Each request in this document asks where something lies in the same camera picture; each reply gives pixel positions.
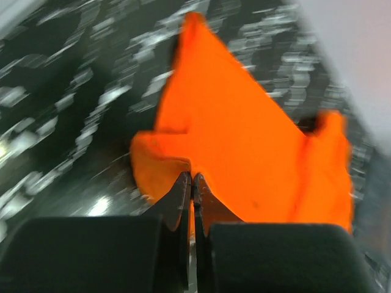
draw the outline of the white surface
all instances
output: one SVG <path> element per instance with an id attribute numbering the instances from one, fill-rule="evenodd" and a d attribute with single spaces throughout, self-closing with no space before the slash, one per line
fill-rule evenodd
<path id="1" fill-rule="evenodd" d="M 314 28 L 329 70 L 349 88 L 352 109 L 391 156 L 391 1 L 291 0 Z"/>
<path id="2" fill-rule="evenodd" d="M 0 40 L 46 0 L 0 0 Z"/>

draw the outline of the orange fabric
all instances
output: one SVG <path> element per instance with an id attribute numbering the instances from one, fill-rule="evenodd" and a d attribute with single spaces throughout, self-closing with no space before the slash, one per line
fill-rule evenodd
<path id="1" fill-rule="evenodd" d="M 252 76 L 189 13 L 154 131 L 136 134 L 137 185 L 156 201 L 181 171 L 202 173 L 212 193 L 245 222 L 332 223 L 353 213 L 345 119 L 320 117 L 303 134 Z"/>

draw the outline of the orange vest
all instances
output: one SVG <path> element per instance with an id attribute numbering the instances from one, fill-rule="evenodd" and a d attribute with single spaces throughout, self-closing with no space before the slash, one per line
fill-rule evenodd
<path id="1" fill-rule="evenodd" d="M 180 172 L 201 173 L 245 222 L 331 223 L 351 231 L 346 122 L 334 111 L 319 121 L 303 134 L 203 16 L 189 13 L 155 129 L 131 142 L 134 177 L 157 201 Z"/>

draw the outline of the motion-blurred background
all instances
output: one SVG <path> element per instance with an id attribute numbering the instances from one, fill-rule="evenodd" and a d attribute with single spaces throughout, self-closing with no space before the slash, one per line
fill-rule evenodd
<path id="1" fill-rule="evenodd" d="M 294 121 L 322 108 L 349 118 L 354 235 L 387 292 L 390 9 L 381 0 L 1 1 L 0 249 L 32 217 L 148 208 L 128 142 L 152 128 L 175 36 L 194 10 Z"/>

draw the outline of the black plastic part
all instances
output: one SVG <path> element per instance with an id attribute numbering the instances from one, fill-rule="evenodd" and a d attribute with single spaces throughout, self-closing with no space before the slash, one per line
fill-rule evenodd
<path id="1" fill-rule="evenodd" d="M 31 220 L 5 252 L 0 292 L 183 292 L 190 182 L 181 174 L 149 215 Z M 159 208 L 170 198 L 181 205 L 168 228 Z"/>
<path id="2" fill-rule="evenodd" d="M 202 176 L 195 187 L 199 293 L 373 292 L 362 254 L 342 228 L 240 223 Z"/>
<path id="3" fill-rule="evenodd" d="M 198 174 L 193 186 L 195 216 L 195 248 L 197 253 L 198 292 L 218 292 L 214 290 L 212 247 L 209 237 L 210 226 L 214 223 L 242 222 L 232 211 L 224 206 L 210 191 L 205 178 Z"/>
<path id="4" fill-rule="evenodd" d="M 194 178 L 193 198 L 195 209 L 200 208 L 202 210 L 199 216 L 202 220 L 205 235 L 209 233 L 212 223 L 242 222 L 238 216 L 212 194 L 208 183 L 201 174 L 196 175 Z"/>

